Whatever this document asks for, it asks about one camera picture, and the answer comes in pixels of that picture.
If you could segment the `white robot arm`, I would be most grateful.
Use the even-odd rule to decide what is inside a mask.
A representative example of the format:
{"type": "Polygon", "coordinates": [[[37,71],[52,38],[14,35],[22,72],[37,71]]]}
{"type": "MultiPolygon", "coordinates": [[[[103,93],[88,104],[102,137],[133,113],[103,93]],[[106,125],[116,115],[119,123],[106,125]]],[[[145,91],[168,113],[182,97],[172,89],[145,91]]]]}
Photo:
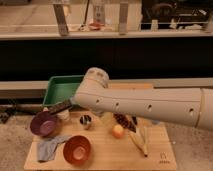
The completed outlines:
{"type": "Polygon", "coordinates": [[[213,89],[113,89],[108,84],[105,70],[89,68],[75,102],[97,115],[129,114],[213,131],[213,89]]]}

